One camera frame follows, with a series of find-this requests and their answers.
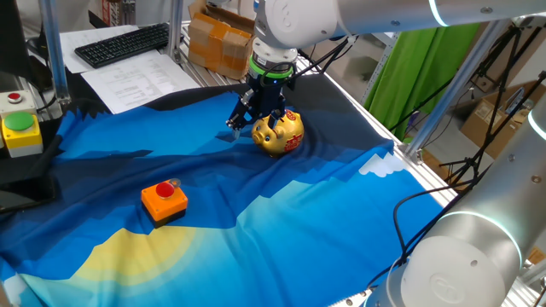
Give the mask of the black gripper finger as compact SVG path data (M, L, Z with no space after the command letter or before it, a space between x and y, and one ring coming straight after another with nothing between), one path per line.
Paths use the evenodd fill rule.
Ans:
M267 120L267 125L269 126L270 129L274 129L276 127L276 123L279 119L281 119L282 117L284 116L284 111L281 110L281 109L274 109L270 116L269 116L269 119Z
M240 96L238 102L235 104L232 114L226 121L226 125L232 130L232 136L235 140L240 137L241 130L247 125L245 115L251 107L249 101L252 96L252 90L248 90L246 93Z

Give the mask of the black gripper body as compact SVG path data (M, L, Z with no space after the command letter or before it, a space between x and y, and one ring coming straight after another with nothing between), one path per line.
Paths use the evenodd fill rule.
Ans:
M247 84L253 90L248 109L251 119L261 119L272 113L277 119L285 115L286 98L282 89L286 83L285 79L247 76Z

